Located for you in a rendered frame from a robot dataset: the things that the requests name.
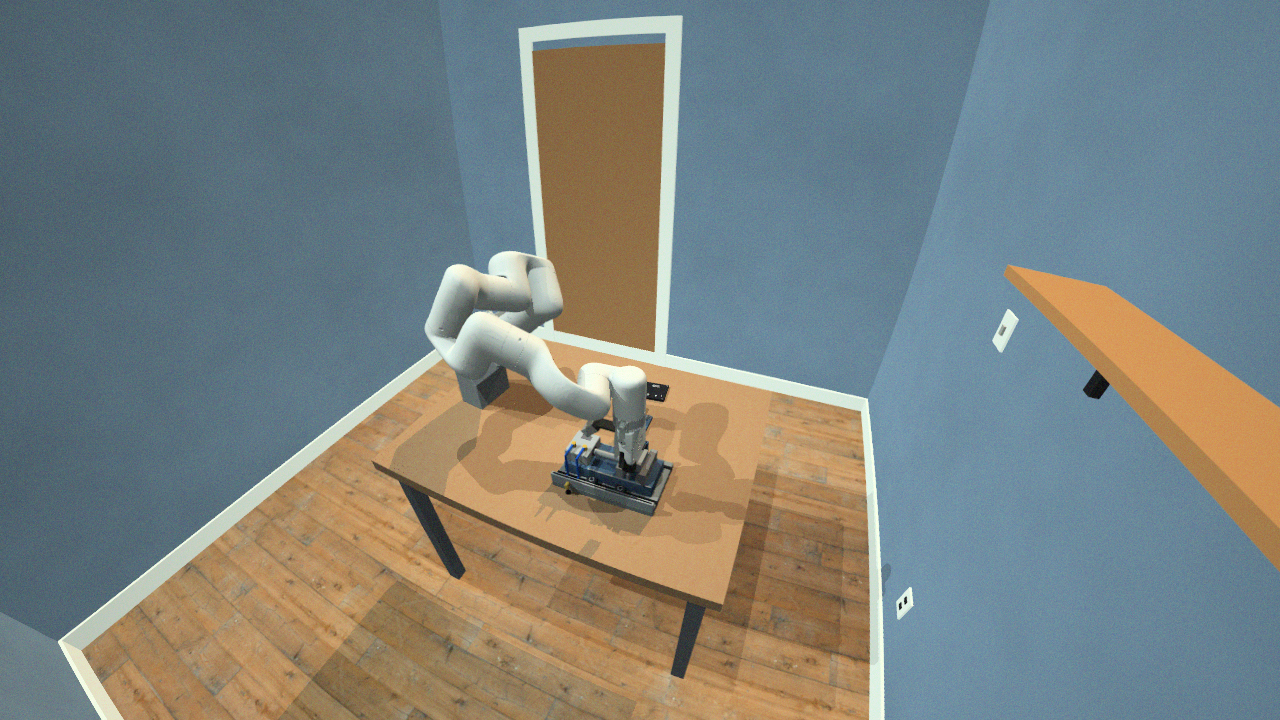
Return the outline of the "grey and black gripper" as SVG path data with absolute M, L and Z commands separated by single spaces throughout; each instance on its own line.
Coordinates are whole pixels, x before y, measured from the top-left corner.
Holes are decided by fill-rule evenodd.
M 634 474 L 636 470 L 635 461 L 646 441 L 646 424 L 644 423 L 644 425 L 636 430 L 623 432 L 620 432 L 618 427 L 614 425 L 614 460 L 620 456 L 620 468 L 623 471 Z

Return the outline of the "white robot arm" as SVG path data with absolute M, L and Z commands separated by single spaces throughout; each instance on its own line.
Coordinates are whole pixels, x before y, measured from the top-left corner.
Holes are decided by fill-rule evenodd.
M 506 366 L 526 377 L 552 406 L 588 420 L 581 430 L 586 437 L 600 429 L 614 432 L 614 425 L 620 432 L 644 425 L 643 369 L 588 363 L 579 370 L 576 384 L 556 366 L 547 343 L 530 334 L 563 311 L 561 286 L 548 259 L 499 252 L 489 261 L 488 272 L 449 266 L 425 324 L 428 340 L 456 373 L 477 380 L 492 363 Z M 486 313 L 474 313 L 474 307 Z M 488 310 L 504 314 L 495 316 Z M 614 425 L 604 419 L 611 397 Z

